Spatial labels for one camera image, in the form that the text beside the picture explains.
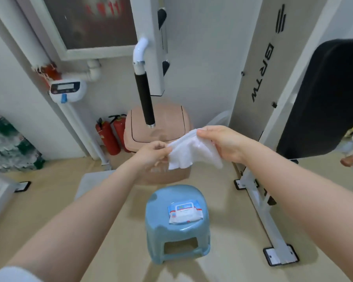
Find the white sleeve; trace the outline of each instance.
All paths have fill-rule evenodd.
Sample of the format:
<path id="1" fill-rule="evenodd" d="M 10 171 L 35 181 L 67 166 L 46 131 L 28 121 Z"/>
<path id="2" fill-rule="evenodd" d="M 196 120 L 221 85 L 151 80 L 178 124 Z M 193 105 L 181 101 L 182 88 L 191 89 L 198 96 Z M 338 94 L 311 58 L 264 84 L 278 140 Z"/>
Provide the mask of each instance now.
<path id="1" fill-rule="evenodd" d="M 42 282 L 29 271 L 16 266 L 0 269 L 0 282 Z"/>

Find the wipe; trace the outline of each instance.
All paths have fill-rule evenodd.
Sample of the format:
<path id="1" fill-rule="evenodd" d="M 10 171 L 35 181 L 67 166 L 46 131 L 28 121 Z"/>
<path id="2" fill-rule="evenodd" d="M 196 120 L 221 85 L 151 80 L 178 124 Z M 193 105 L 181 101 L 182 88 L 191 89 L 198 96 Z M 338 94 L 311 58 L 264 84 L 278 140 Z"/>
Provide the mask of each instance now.
<path id="1" fill-rule="evenodd" d="M 183 224 L 201 220 L 204 216 L 197 200 L 172 203 L 168 208 L 169 223 Z"/>
<path id="2" fill-rule="evenodd" d="M 169 144 L 173 151 L 169 154 L 169 170 L 187 168 L 194 162 L 206 162 L 222 168 L 221 157 L 209 139 L 196 135 L 196 129 Z"/>

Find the stool opening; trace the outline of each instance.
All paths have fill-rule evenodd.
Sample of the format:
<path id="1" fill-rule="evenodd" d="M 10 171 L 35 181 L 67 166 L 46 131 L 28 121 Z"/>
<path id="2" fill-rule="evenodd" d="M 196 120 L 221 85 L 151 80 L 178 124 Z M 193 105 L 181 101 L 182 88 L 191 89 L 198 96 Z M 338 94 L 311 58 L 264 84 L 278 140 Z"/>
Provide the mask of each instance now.
<path id="1" fill-rule="evenodd" d="M 164 254 L 177 254 L 190 252 L 198 248 L 198 240 L 196 237 L 187 240 L 165 242 Z"/>

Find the left hand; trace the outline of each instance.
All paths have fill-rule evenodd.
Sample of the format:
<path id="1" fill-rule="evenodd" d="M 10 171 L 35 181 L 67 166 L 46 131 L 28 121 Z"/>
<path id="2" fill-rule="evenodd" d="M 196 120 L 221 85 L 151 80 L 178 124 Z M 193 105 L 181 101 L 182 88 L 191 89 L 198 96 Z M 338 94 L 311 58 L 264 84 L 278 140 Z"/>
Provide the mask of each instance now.
<path id="1" fill-rule="evenodd" d="M 162 141 L 154 141 L 145 144 L 130 159 L 141 169 L 149 169 L 164 159 L 172 151 L 171 147 Z"/>

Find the right arm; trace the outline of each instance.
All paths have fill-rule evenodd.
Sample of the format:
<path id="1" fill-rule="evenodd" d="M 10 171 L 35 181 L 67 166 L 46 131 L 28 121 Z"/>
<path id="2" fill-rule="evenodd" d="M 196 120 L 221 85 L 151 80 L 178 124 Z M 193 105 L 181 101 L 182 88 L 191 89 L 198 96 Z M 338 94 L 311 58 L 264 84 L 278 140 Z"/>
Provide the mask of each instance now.
<path id="1" fill-rule="evenodd" d="M 353 281 L 353 193 L 230 128 L 208 126 L 222 158 L 247 166 L 286 213 Z"/>

